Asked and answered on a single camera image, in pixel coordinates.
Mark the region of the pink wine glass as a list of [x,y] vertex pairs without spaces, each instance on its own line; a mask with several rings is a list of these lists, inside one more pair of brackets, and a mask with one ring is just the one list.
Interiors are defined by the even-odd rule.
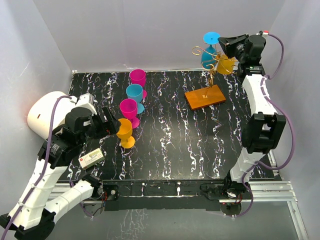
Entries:
[[130,80],[132,84],[138,84],[142,87],[142,98],[145,99],[147,97],[147,91],[144,89],[147,81],[147,74],[142,69],[134,69],[129,74]]
[[130,120],[132,128],[136,129],[140,125],[140,120],[137,118],[138,104],[135,100],[126,98],[119,104],[121,113],[125,118]]

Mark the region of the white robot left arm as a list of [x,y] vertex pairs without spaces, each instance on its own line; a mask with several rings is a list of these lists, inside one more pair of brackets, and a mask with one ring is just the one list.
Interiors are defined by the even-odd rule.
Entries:
[[18,240],[44,240],[68,211],[88,198],[97,200],[103,195],[101,180],[88,173],[66,192],[49,200],[57,181],[72,160],[80,156],[87,141],[119,131],[121,124],[109,108],[102,110],[106,121],[87,108],[76,107],[66,114],[64,124],[50,132],[18,203],[0,217],[0,225],[6,232],[14,231]]

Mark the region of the yellow wine glass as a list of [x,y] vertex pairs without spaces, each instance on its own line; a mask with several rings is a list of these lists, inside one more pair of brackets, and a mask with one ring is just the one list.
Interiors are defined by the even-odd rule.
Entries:
[[228,58],[225,54],[223,54],[218,60],[216,70],[219,74],[230,75],[234,72],[234,66],[237,66],[236,58]]
[[132,136],[132,123],[126,118],[120,118],[118,121],[120,122],[120,127],[116,135],[120,139],[120,145],[125,149],[130,149],[135,145],[135,139]]

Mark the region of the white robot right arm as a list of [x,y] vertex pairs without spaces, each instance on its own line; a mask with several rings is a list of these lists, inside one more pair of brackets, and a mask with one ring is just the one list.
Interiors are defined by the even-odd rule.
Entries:
[[203,184],[200,189],[209,200],[233,199],[250,192],[249,179],[261,159],[277,147],[289,118],[270,100],[265,80],[272,79],[260,63],[266,45],[266,31],[235,37],[215,38],[226,57],[238,61],[237,76],[242,79],[251,114],[241,132],[242,150],[222,184]]

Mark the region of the blue wine glass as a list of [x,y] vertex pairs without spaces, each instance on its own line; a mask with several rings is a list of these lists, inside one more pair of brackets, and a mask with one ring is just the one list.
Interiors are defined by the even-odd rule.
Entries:
[[217,54],[214,45],[216,45],[219,41],[218,38],[220,34],[214,31],[207,32],[203,36],[203,41],[208,47],[202,52],[201,55],[201,66],[206,70],[211,70],[215,67],[217,61],[215,60],[215,55]]
[[145,110],[145,107],[141,104],[143,99],[143,87],[139,84],[130,84],[125,92],[129,99],[133,99],[137,103],[137,113],[142,114]]

